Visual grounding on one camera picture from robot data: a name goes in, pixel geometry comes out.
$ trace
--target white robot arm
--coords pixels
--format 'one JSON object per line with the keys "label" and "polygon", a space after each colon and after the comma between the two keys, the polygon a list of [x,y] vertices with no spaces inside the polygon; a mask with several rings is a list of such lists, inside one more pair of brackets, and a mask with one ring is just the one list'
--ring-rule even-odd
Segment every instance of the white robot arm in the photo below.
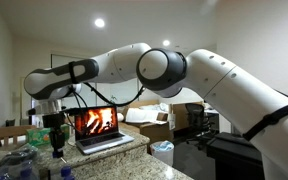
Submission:
{"label": "white robot arm", "polygon": [[25,79],[25,89],[35,99],[53,100],[79,82],[114,83],[138,77],[143,86],[162,97],[173,97],[187,87],[262,153],[266,179],[288,179],[288,97],[232,62],[207,50],[196,50],[185,58],[144,43],[91,59],[85,60],[89,65],[33,71]]}

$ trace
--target cardboard box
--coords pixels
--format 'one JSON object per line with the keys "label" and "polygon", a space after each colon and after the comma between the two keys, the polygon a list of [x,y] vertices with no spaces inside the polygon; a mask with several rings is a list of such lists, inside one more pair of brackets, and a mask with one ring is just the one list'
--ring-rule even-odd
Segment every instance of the cardboard box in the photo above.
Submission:
{"label": "cardboard box", "polygon": [[[68,140],[68,138],[70,137],[69,126],[64,124],[61,126],[61,129],[64,132],[65,140]],[[26,131],[27,143],[31,144],[32,146],[50,144],[51,140],[49,137],[49,133],[50,128],[28,129]]]}

